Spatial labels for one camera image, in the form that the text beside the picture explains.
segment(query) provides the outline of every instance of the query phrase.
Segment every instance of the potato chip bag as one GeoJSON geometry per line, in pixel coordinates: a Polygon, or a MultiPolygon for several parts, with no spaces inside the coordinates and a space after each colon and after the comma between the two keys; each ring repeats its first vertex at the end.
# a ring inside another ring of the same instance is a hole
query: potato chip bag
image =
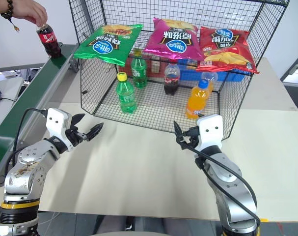
{"type": "Polygon", "coordinates": [[[99,58],[125,66],[143,25],[107,25],[99,27],[74,54],[75,58],[99,58]]]}
{"type": "Polygon", "coordinates": [[[248,35],[248,31],[201,27],[200,49],[204,60],[199,63],[196,70],[239,69],[258,73],[246,42],[248,35]]]}
{"type": "Polygon", "coordinates": [[[198,28],[190,23],[153,18],[154,32],[143,50],[169,59],[202,60],[198,28]]]}

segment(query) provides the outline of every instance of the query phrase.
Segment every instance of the black cable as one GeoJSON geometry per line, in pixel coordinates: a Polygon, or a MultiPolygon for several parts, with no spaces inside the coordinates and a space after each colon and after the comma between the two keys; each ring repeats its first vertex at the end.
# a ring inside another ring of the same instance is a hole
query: black cable
{"type": "MultiPolygon", "coordinates": [[[[230,172],[231,174],[235,175],[249,190],[250,194],[252,195],[253,201],[257,207],[257,199],[256,199],[256,195],[253,191],[253,189],[251,188],[251,186],[249,185],[249,183],[243,178],[241,177],[238,173],[236,173],[235,171],[233,171],[232,169],[230,169],[229,167],[225,166],[224,164],[222,164],[221,162],[213,159],[212,157],[210,157],[209,155],[197,151],[196,149],[190,147],[188,144],[180,142],[179,138],[176,138],[176,142],[180,145],[182,145],[183,147],[193,151],[194,153],[198,154],[199,156],[208,159],[209,161],[214,162],[215,164],[221,166],[222,168],[224,168],[225,170],[227,170],[228,172],[230,172]]],[[[221,186],[219,186],[210,176],[209,174],[206,172],[206,170],[204,168],[202,168],[203,172],[205,173],[206,177],[220,190],[222,191],[227,197],[229,197],[233,202],[235,202],[237,205],[239,205],[244,211],[246,211],[249,215],[251,215],[257,222],[257,227],[260,226],[260,219],[259,217],[253,213],[251,210],[249,210],[248,208],[246,208],[241,202],[239,202],[236,198],[234,198],[232,195],[230,195],[228,192],[226,192],[221,186]]]]}
{"type": "Polygon", "coordinates": [[[225,166],[224,164],[222,164],[221,162],[213,159],[212,157],[210,157],[209,155],[203,153],[203,152],[200,152],[200,151],[197,151],[196,149],[190,147],[188,144],[185,144],[185,143],[182,143],[180,142],[180,140],[178,140],[176,138],[176,141],[177,143],[179,143],[180,145],[184,146],[185,148],[189,149],[190,151],[193,151],[194,153],[198,154],[199,156],[205,158],[205,159],[208,159],[209,161],[212,161],[214,162],[215,164],[221,166],[223,169],[227,170],[228,172],[230,172],[231,174],[235,175],[249,190],[250,194],[252,195],[252,198],[253,198],[253,201],[255,202],[255,205],[257,206],[257,198],[256,198],[256,195],[253,191],[253,189],[251,188],[251,186],[249,185],[249,183],[242,177],[240,176],[238,173],[236,173],[235,171],[233,171],[232,169],[230,169],[229,167],[225,166]]]}
{"type": "MultiPolygon", "coordinates": [[[[15,152],[16,149],[17,149],[17,142],[18,142],[18,137],[19,137],[20,129],[21,129],[23,120],[24,120],[24,118],[26,117],[28,111],[39,112],[39,113],[41,113],[42,115],[44,115],[45,117],[47,116],[47,110],[39,110],[39,109],[36,109],[36,108],[27,108],[27,109],[25,110],[25,112],[23,113],[22,118],[21,118],[21,120],[20,120],[20,124],[19,124],[18,130],[17,130],[17,133],[16,133],[16,137],[15,137],[15,141],[14,141],[14,143],[13,143],[13,149],[12,149],[13,152],[15,152]]],[[[16,159],[15,159],[14,156],[13,156],[13,157],[12,157],[12,166],[15,166],[15,165],[16,165],[16,159]]]]}
{"type": "Polygon", "coordinates": [[[233,202],[235,202],[237,205],[239,205],[244,211],[246,211],[249,215],[251,215],[257,222],[257,228],[260,226],[260,219],[259,217],[253,213],[251,210],[249,210],[247,207],[245,207],[240,201],[238,201],[236,198],[234,198],[231,194],[229,194],[227,191],[225,191],[218,183],[215,182],[215,180],[208,174],[208,172],[203,168],[203,173],[206,175],[206,177],[212,182],[212,184],[217,187],[223,194],[225,194],[227,197],[229,197],[233,202]]]}
{"type": "Polygon", "coordinates": [[[5,99],[5,100],[10,100],[10,101],[13,101],[13,102],[16,102],[15,100],[13,100],[13,99],[10,99],[10,98],[6,98],[6,97],[0,97],[0,100],[3,100],[3,99],[5,99]]]}
{"type": "Polygon", "coordinates": [[[5,165],[5,177],[6,177],[6,175],[8,174],[8,171],[9,171],[9,163],[10,163],[10,161],[12,160],[12,158],[15,159],[16,154],[17,154],[18,152],[20,152],[21,150],[23,150],[24,148],[26,148],[26,147],[22,147],[22,148],[20,148],[20,149],[18,149],[18,150],[16,150],[16,151],[12,152],[12,153],[10,154],[10,156],[8,157],[7,162],[6,162],[6,165],[5,165]]]}

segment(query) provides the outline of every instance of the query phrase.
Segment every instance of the plastic bottle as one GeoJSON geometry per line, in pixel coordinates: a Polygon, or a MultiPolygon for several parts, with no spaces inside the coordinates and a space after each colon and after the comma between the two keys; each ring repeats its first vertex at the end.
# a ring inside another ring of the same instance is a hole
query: plastic bottle
{"type": "Polygon", "coordinates": [[[217,82],[218,75],[216,72],[203,72],[201,75],[202,80],[209,81],[209,94],[214,90],[214,85],[217,82]]]}
{"type": "Polygon", "coordinates": [[[40,37],[45,51],[52,58],[58,58],[61,56],[61,49],[58,45],[57,38],[54,34],[52,27],[48,24],[44,24],[42,27],[36,29],[37,34],[40,37]]]}
{"type": "Polygon", "coordinates": [[[208,84],[209,82],[207,80],[200,80],[198,86],[192,88],[191,96],[186,106],[187,118],[199,118],[198,115],[206,106],[206,100],[209,97],[208,84]]]}
{"type": "Polygon", "coordinates": [[[180,69],[177,60],[171,59],[164,71],[164,90],[166,94],[174,95],[179,86],[180,69]]]}
{"type": "Polygon", "coordinates": [[[147,85],[147,64],[144,59],[141,59],[141,49],[135,49],[134,58],[131,62],[131,69],[133,71],[134,85],[142,89],[147,85]]]}
{"type": "Polygon", "coordinates": [[[120,107],[124,113],[134,113],[137,109],[135,102],[134,86],[127,81],[127,74],[119,72],[117,74],[118,84],[116,92],[119,97],[120,107]]]}

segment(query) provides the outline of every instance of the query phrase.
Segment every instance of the green soda bottle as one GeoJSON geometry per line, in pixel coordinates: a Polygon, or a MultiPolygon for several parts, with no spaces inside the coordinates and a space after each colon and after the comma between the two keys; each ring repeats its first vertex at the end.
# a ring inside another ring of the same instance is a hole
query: green soda bottle
{"type": "Polygon", "coordinates": [[[131,62],[131,69],[133,71],[134,85],[142,89],[147,85],[147,64],[144,59],[141,59],[141,49],[135,49],[134,58],[131,62]]]}
{"type": "Polygon", "coordinates": [[[127,74],[119,72],[117,74],[118,85],[116,92],[120,100],[120,107],[124,113],[134,113],[137,109],[135,102],[134,86],[127,81],[127,74]]]}

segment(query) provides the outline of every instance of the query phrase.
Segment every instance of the beaded bracelet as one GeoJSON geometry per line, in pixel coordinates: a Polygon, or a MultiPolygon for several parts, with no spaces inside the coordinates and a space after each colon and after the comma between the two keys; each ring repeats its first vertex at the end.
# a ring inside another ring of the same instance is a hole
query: beaded bracelet
{"type": "MultiPolygon", "coordinates": [[[[2,14],[0,14],[0,15],[1,15],[3,18],[9,20],[10,23],[12,23],[12,22],[11,22],[11,17],[12,17],[12,14],[13,14],[12,0],[7,0],[7,2],[8,2],[8,10],[7,10],[7,12],[6,12],[6,13],[2,13],[2,14]]],[[[13,23],[12,23],[12,25],[13,25],[14,29],[15,29],[17,32],[19,32],[20,29],[19,29],[18,27],[16,27],[13,23]]]]}

